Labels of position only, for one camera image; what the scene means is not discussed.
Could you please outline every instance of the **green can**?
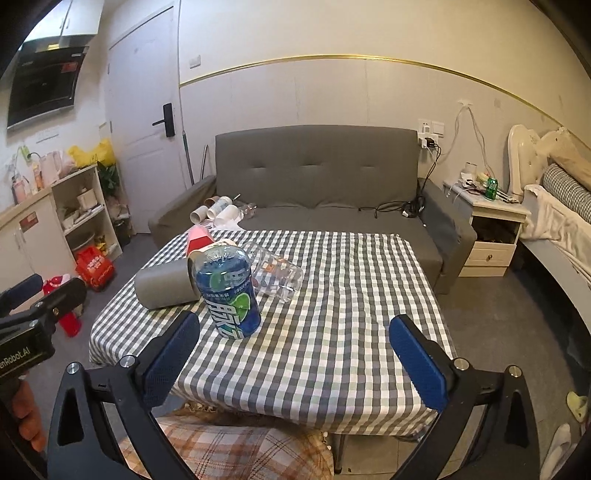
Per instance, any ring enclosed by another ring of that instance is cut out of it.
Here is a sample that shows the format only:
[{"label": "green can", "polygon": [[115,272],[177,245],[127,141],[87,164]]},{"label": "green can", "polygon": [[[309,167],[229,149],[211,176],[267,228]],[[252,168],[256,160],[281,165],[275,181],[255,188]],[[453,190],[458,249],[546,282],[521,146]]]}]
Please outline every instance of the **green can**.
[{"label": "green can", "polygon": [[497,179],[488,179],[486,183],[486,191],[484,192],[484,197],[488,198],[489,200],[496,199],[496,191],[499,189],[499,182]]}]

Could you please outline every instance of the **bed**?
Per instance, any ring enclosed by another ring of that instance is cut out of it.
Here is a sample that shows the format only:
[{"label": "bed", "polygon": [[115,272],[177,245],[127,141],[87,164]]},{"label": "bed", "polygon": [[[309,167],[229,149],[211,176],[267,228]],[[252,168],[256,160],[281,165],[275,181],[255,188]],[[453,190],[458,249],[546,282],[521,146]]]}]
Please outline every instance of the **bed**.
[{"label": "bed", "polygon": [[509,191],[531,212],[520,240],[554,277],[591,332],[591,193],[588,185],[563,170],[562,161],[568,157],[568,165],[578,155],[589,170],[591,163],[576,152],[563,128],[540,138],[516,125],[509,133],[508,152]]}]

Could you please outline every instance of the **electric kettle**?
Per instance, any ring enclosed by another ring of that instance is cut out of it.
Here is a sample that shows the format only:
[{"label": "electric kettle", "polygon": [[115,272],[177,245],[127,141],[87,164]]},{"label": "electric kettle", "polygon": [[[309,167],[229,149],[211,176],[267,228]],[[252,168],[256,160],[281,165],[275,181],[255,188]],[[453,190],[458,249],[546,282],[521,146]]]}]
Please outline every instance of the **electric kettle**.
[{"label": "electric kettle", "polygon": [[39,160],[43,185],[48,187],[60,179],[61,155],[58,151],[49,152]]}]

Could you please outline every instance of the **gray checkered pillow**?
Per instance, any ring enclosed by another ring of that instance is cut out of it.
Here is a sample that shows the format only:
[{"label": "gray checkered pillow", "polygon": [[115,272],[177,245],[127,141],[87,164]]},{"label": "gray checkered pillow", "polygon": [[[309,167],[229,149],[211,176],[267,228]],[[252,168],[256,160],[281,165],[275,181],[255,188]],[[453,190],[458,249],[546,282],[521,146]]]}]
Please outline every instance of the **gray checkered pillow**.
[{"label": "gray checkered pillow", "polygon": [[542,186],[549,194],[578,213],[583,220],[591,223],[591,192],[558,164],[552,163],[545,171]]}]

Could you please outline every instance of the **white shelf unit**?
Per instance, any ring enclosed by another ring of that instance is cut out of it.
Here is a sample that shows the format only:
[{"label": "white shelf unit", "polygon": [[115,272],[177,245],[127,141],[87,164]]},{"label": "white shelf unit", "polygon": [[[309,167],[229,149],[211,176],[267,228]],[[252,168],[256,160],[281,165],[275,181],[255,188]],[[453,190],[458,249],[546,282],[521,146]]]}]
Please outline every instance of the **white shelf unit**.
[{"label": "white shelf unit", "polygon": [[74,247],[77,239],[88,237],[92,232],[95,236],[104,235],[107,248],[110,252],[108,257],[114,260],[123,252],[109,217],[105,197],[100,188],[99,173],[96,165],[83,168],[51,186],[56,203],[57,216],[61,222],[64,219],[62,207],[80,208],[77,197],[84,188],[94,191],[99,208],[95,207],[95,210],[88,217],[75,224],[72,228],[65,230],[64,236],[66,237],[66,241],[70,247]]}]

